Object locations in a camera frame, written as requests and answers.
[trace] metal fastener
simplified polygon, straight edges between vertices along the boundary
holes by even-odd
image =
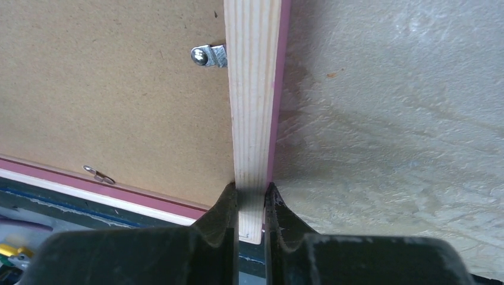
[[[201,67],[218,67],[228,66],[228,55],[226,53],[226,45],[220,46],[197,46],[191,50],[191,58],[194,63]]]
[[[99,172],[98,170],[92,168],[91,166],[84,165],[82,167],[85,171],[91,173],[94,175],[94,179],[98,182],[105,182],[108,184],[115,184],[115,181],[110,178],[109,176],[104,175],[103,173]]]

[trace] brown backing board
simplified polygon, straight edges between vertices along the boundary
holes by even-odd
[[[233,180],[222,0],[0,3],[0,153],[212,205]]]

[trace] screw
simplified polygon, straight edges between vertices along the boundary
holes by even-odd
[[[193,49],[191,51],[191,58],[195,64],[200,65],[201,67],[206,65],[208,62],[208,56],[201,49]]]

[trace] yellow object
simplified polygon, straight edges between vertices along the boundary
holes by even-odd
[[[0,243],[0,254],[5,255],[6,257],[11,257],[13,255],[25,254],[28,257],[33,256],[33,252],[26,247],[22,246],[20,248],[15,248],[10,245],[6,245],[4,243]]]

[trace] wooden strip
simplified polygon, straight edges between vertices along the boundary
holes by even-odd
[[[282,0],[224,0],[240,240],[260,244]]]
[[[205,210],[0,159],[0,177],[188,226]]]

